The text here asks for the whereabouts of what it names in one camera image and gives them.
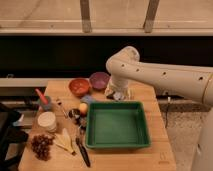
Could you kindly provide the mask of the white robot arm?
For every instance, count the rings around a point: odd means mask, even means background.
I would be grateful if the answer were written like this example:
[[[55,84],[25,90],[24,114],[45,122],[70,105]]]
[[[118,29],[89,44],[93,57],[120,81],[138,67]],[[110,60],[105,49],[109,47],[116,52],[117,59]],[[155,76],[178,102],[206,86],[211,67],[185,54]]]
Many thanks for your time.
[[[128,80],[135,80],[210,106],[191,171],[213,171],[213,67],[144,63],[136,48],[126,46],[108,58],[106,69],[114,91],[127,90]]]

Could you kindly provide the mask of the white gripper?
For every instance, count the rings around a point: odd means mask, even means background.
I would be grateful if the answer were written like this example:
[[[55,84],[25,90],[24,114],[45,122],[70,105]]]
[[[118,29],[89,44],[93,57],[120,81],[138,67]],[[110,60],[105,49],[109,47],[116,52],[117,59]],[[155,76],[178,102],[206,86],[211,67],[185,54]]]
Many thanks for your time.
[[[128,88],[128,80],[124,78],[111,77],[107,88],[105,89],[105,96],[116,101],[129,100],[130,90]]]

